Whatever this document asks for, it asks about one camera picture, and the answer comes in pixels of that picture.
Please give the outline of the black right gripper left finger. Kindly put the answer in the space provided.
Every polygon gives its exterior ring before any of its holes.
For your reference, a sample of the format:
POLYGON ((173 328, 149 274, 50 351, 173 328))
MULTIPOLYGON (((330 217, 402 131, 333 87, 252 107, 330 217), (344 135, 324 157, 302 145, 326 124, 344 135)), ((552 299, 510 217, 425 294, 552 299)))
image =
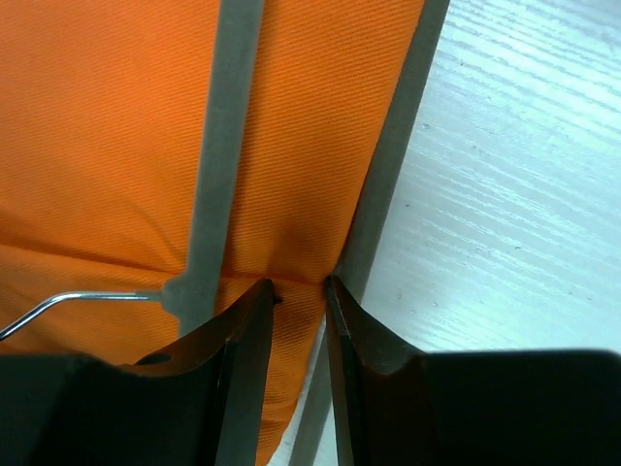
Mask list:
POLYGON ((274 284, 259 280, 131 365, 84 353, 3 355, 2 463, 254 464, 274 306, 274 284))

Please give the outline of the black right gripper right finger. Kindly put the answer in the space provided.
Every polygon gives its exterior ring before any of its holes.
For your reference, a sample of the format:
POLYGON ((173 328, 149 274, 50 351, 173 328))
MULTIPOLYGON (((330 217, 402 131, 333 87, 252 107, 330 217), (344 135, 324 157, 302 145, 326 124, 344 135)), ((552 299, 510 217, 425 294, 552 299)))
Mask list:
POLYGON ((616 465, 620 357, 599 349, 425 352, 326 282, 342 465, 616 465))

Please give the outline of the grey wire hanger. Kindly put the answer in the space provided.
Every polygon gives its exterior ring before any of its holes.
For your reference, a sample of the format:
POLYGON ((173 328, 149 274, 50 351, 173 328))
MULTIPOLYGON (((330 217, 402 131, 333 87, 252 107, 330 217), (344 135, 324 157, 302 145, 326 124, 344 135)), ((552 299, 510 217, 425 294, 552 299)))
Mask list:
MULTIPOLYGON (((5 354, 84 353, 112 365, 134 364, 226 311, 219 284, 238 187, 245 123, 269 1, 214 1, 218 5, 186 258, 183 269, 157 288, 70 290, 45 298, 9 324, 1 321, 5 354)), ((419 1, 422 10, 359 193, 343 248, 332 272, 352 270, 364 280, 408 144, 419 95, 447 11, 443 1, 419 1)), ((275 288, 272 332, 282 299, 275 288)), ((322 300, 325 306, 322 284, 322 300)))

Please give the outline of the orange trousers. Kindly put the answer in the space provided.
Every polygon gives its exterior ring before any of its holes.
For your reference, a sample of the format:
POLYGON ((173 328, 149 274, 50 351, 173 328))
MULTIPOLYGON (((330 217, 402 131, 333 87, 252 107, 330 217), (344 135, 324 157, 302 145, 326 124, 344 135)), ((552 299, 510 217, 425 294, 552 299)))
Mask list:
MULTIPOLYGON (((256 461, 300 395, 335 267, 422 10, 269 1, 218 308, 260 277, 277 307, 256 461)), ((1 321, 70 290, 184 267, 218 5, 1 5, 1 321)))

